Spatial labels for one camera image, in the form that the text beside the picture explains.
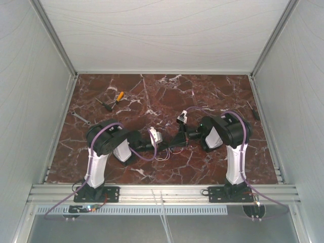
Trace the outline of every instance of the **screwdriver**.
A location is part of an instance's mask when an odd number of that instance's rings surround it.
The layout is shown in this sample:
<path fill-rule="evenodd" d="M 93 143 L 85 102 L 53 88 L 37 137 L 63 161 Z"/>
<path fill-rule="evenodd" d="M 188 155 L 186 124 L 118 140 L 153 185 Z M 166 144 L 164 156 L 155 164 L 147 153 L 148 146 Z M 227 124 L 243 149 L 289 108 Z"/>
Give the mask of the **screwdriver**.
<path fill-rule="evenodd" d="M 252 108 L 252 106 L 250 105 L 250 103 L 247 101 L 247 103 L 249 104 L 250 108 L 251 108 L 251 111 L 253 113 L 253 116 L 255 118 L 255 120 L 260 120 L 260 116 L 259 114 L 257 113 L 257 111 L 255 109 Z"/>
<path fill-rule="evenodd" d="M 99 103 L 102 104 L 102 106 L 105 107 L 108 111 L 110 111 L 110 112 L 112 111 L 112 108 L 111 108 L 109 105 L 107 105 L 107 104 L 101 102 L 100 100 L 98 100 L 98 101 L 99 101 Z"/>
<path fill-rule="evenodd" d="M 121 93 L 118 95 L 117 99 L 115 100 L 115 103 L 114 103 L 114 105 L 112 106 L 112 108 L 113 108 L 116 104 L 118 104 L 118 102 L 122 99 L 123 96 L 124 96 L 124 93 L 123 93 L 123 91 L 121 91 Z"/>

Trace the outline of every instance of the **yellow screwdriver handle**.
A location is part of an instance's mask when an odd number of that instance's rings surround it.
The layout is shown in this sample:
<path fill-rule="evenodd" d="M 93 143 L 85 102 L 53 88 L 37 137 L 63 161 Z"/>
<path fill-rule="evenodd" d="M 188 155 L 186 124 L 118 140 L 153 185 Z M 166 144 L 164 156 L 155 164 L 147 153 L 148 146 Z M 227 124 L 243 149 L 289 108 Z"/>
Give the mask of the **yellow screwdriver handle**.
<path fill-rule="evenodd" d="M 121 93 L 118 95 L 118 97 L 116 99 L 116 103 L 119 102 L 123 96 L 124 96 L 124 93 L 123 93 L 123 91 L 121 91 Z"/>

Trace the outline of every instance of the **white cable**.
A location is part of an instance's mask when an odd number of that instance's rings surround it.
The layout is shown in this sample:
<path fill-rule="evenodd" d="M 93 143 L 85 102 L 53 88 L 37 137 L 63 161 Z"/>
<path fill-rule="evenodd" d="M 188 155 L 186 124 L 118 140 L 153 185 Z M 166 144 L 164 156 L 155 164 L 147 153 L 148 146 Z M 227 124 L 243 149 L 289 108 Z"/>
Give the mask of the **white cable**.
<path fill-rule="evenodd" d="M 155 194 L 154 194 L 152 189 L 151 189 L 151 192 L 152 192 L 152 195 L 153 195 L 153 198 L 154 198 L 154 201 L 155 201 L 155 205 L 157 206 L 157 200 L 155 198 Z M 161 218 L 161 221 L 162 221 L 163 228 L 164 228 L 164 230 L 166 232 L 166 235 L 167 235 L 168 243 L 173 243 L 173 241 L 171 241 L 171 239 L 170 239 L 169 231 L 168 231 L 168 227 L 166 225 L 166 222 L 162 218 L 162 214 L 160 214 L 160 218 Z"/>
<path fill-rule="evenodd" d="M 178 152 L 178 153 L 173 153 L 173 152 L 172 152 L 172 154 L 179 154 L 179 153 L 181 153 L 182 151 L 183 151 L 183 148 L 181 148 L 181 151 L 180 151 L 180 152 Z"/>
<path fill-rule="evenodd" d="M 160 194 L 161 194 L 161 206 L 162 206 L 162 210 L 163 210 L 163 217 L 165 219 L 165 223 L 167 225 L 168 232 L 169 232 L 170 237 L 171 237 L 171 243 L 174 243 L 173 242 L 173 237 L 172 237 L 172 234 L 171 234 L 171 229 L 170 229 L 169 222 L 168 222 L 168 218 L 167 218 L 167 214 L 166 214 L 166 208 L 164 207 L 164 202 L 163 202 L 163 197 L 162 197 L 162 192 L 161 191 L 160 191 Z"/>
<path fill-rule="evenodd" d="M 165 158 L 156 158 L 157 161 L 166 161 L 170 159 L 170 149 L 167 149 L 167 156 Z"/>

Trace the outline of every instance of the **wrench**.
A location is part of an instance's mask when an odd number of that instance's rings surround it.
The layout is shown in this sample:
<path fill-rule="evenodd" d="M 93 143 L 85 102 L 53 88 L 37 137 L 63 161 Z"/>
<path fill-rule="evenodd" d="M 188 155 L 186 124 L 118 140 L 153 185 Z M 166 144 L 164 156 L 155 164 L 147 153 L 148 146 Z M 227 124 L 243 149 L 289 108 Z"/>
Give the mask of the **wrench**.
<path fill-rule="evenodd" d="M 90 125 L 91 122 L 89 122 L 88 120 L 84 119 L 82 116 L 79 116 L 78 114 L 76 114 L 75 112 L 72 112 L 72 115 L 76 116 L 77 118 L 83 120 L 86 124 Z"/>

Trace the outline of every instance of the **black mounting plate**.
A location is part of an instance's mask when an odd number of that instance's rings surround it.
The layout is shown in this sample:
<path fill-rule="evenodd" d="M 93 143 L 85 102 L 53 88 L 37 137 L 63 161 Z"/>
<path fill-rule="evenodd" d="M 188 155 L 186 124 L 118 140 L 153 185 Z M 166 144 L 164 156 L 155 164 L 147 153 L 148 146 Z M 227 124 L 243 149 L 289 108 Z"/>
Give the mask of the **black mounting plate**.
<path fill-rule="evenodd" d="M 252 190 L 249 187 L 232 195 L 231 198 L 225 193 L 224 186 L 208 187 L 208 199 L 210 203 L 253 203 Z"/>
<path fill-rule="evenodd" d="M 103 203 L 106 200 L 106 194 L 108 196 L 107 203 L 117 203 L 119 202 L 119 186 L 104 186 L 101 196 L 97 200 L 87 197 L 86 194 L 77 193 L 74 196 L 73 201 L 75 203 Z"/>

